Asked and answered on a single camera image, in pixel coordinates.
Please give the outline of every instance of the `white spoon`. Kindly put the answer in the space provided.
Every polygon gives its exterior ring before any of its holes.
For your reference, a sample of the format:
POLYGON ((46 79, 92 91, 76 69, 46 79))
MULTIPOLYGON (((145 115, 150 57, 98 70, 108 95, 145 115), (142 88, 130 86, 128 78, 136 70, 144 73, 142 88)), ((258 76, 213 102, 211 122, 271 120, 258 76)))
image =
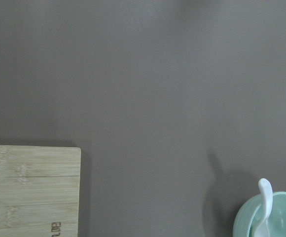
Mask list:
POLYGON ((262 197, 262 218, 252 229, 252 237, 270 237, 268 218, 272 209, 272 187, 268 180, 260 179, 258 182, 262 197))

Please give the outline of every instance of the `wooden plank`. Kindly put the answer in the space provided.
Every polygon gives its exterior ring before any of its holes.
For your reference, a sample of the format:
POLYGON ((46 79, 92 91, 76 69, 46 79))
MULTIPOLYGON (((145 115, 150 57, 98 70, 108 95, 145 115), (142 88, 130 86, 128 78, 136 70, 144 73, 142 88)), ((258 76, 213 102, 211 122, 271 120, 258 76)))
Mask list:
POLYGON ((80 153, 0 146, 0 237, 77 236, 80 153))

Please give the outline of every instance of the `gray background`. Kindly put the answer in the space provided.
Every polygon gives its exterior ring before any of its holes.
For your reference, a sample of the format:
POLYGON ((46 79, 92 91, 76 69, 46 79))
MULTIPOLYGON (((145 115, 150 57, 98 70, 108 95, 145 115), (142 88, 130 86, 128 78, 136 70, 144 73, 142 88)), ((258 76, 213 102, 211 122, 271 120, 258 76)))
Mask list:
POLYGON ((0 144, 82 148, 81 237, 231 236, 286 191, 286 1, 0 1, 0 144))

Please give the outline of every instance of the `wooden cutting board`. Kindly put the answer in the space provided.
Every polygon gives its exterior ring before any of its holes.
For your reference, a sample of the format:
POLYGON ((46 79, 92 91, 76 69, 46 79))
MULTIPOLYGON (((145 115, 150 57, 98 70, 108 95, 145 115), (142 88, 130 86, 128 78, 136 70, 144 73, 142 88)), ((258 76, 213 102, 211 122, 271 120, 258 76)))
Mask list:
POLYGON ((0 146, 0 237, 76 237, 80 148, 0 146))

